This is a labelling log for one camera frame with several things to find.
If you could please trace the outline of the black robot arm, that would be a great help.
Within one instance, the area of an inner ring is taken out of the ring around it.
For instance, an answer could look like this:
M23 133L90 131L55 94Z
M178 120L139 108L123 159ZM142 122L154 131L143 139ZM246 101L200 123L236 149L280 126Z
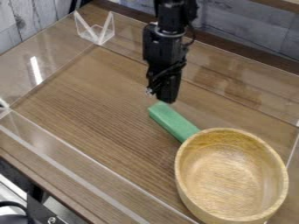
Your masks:
M176 101L187 52L196 33L196 0L154 0L156 22L143 29L143 59L148 64L146 92L159 101Z

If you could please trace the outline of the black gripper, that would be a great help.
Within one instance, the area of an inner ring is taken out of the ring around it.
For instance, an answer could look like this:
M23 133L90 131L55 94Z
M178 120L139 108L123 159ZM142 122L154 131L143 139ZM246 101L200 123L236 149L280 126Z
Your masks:
M148 65L146 92L168 104L178 98L187 52L188 46L180 34L159 32L156 24L144 27L143 59Z

